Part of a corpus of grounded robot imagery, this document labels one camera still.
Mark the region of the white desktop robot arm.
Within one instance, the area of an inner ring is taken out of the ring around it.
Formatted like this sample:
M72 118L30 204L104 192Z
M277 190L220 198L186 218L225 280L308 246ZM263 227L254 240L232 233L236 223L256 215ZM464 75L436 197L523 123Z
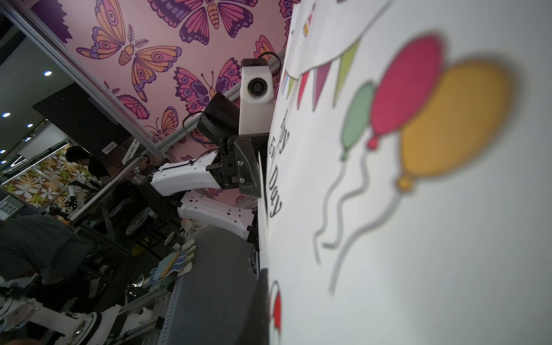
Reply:
M121 310L116 305L101 313L64 314L34 298L8 298L1 305L1 331L19 329L30 322L60 334L56 344L105 344Z

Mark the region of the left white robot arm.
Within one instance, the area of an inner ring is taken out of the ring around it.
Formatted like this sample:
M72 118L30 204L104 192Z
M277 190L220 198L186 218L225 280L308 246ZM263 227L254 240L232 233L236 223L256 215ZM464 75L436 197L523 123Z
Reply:
M201 189L237 189L259 198L264 190L262 170L275 101L271 95L254 99L243 93L239 104L217 93L198 114L198 130L215 149L187 162L162 165L142 184L153 211L205 221L258 244L256 211L233 207Z

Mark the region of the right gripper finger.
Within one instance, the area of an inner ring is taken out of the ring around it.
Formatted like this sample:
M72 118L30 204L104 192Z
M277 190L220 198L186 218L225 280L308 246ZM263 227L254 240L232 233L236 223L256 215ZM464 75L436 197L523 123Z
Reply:
M237 345L265 345L269 344L269 296L268 296L268 269L259 272L247 316Z

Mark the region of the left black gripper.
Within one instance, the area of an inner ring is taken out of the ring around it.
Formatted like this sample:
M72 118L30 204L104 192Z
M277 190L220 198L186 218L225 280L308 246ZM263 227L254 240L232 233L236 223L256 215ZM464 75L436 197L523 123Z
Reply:
M221 189L238 188L241 194L261 197L267 172L268 133L223 137L207 171Z

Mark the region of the white paper bag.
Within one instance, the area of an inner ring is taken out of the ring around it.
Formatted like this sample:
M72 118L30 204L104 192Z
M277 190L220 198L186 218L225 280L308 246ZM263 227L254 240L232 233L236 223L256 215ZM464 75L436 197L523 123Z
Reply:
M269 344L551 343L550 1L302 1Z

